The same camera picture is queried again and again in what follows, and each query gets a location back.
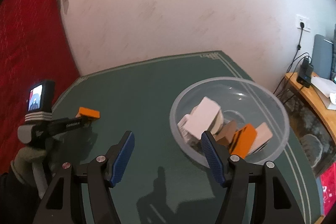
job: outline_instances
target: blue textured pad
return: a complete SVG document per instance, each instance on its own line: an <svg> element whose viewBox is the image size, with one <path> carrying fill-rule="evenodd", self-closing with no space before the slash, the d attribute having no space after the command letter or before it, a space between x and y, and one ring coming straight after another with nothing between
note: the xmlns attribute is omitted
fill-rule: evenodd
<svg viewBox="0 0 336 224"><path fill-rule="evenodd" d="M202 142L202 150L208 161L211 173L215 181L222 186L223 183L225 182L225 178L223 175L223 164L219 159L219 157L217 156L215 148L212 146L208 136L205 133L202 133L201 142Z"/></svg>
<svg viewBox="0 0 336 224"><path fill-rule="evenodd" d="M121 181L129 158L131 157L131 154L133 152L134 145L135 137L133 132L131 132L112 166L112 177L110 179L110 182L113 187L115 187L115 185Z"/></svg>

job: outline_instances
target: person's arm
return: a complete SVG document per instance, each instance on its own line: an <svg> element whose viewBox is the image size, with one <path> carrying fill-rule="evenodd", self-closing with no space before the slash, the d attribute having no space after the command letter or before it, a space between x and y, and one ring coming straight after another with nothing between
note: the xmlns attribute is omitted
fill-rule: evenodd
<svg viewBox="0 0 336 224"><path fill-rule="evenodd" d="M31 224L40 203L32 163L40 162L45 150L22 148L8 173L0 176L0 223Z"/></svg>

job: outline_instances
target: glove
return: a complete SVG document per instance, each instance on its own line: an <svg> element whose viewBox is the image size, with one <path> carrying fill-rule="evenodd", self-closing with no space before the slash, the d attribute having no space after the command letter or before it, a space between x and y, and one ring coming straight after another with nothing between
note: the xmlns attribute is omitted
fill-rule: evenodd
<svg viewBox="0 0 336 224"><path fill-rule="evenodd" d="M17 153L15 160L12 160L11 167L17 180L22 184L36 187L33 175L32 164L42 164L47 152L43 149L23 147Z"/></svg>

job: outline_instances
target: orange block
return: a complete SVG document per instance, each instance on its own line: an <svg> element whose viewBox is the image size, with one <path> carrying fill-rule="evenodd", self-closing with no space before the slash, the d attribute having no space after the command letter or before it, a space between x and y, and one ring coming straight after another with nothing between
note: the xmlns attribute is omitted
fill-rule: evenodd
<svg viewBox="0 0 336 224"><path fill-rule="evenodd" d="M86 117L89 117L90 119L96 120L100 118L100 112L97 110L90 109L90 108L80 107L76 117L80 117L80 116L86 116Z"/></svg>
<svg viewBox="0 0 336 224"><path fill-rule="evenodd" d="M253 145L256 136L257 131L250 123L242 129L236 131L233 136L232 143L229 145L230 154L238 155L244 159Z"/></svg>

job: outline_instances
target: camera screen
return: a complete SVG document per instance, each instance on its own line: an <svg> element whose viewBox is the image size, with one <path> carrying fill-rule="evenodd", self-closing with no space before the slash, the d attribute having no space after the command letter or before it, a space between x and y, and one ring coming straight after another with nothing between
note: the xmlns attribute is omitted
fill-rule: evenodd
<svg viewBox="0 0 336 224"><path fill-rule="evenodd" d="M33 88L29 95L28 111L40 108L42 85Z"/></svg>

